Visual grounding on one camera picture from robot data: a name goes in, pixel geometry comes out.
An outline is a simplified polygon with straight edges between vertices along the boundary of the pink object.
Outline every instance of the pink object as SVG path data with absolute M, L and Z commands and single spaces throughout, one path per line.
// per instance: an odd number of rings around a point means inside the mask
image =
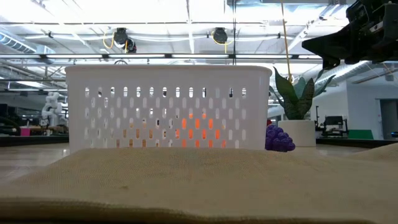
M 30 128 L 21 128 L 21 136 L 30 136 Z

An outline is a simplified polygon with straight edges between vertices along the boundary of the beige fabric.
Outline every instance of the beige fabric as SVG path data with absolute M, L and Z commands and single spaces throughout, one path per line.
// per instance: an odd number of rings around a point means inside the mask
M 397 148 L 87 149 L 2 186 L 0 220 L 398 223 Z

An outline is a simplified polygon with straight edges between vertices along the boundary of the white robot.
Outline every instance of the white robot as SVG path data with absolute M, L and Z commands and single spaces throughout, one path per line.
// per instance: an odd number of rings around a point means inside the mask
M 56 126 L 58 124 L 58 114 L 62 113 L 62 105 L 58 102 L 59 93 L 50 92 L 45 97 L 45 105 L 42 109 L 41 126 Z

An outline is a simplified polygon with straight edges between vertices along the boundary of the black cable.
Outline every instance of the black cable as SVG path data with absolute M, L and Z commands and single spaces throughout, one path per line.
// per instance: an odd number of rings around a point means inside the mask
M 234 32 L 234 49 L 232 64 L 236 65 L 236 0 L 232 0 L 232 13 L 233 13 L 233 32 Z

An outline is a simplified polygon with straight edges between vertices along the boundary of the white plastic basket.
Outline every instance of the white plastic basket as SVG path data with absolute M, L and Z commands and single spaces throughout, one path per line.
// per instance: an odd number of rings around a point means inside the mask
M 68 67 L 70 149 L 264 149 L 269 77 L 264 67 Z

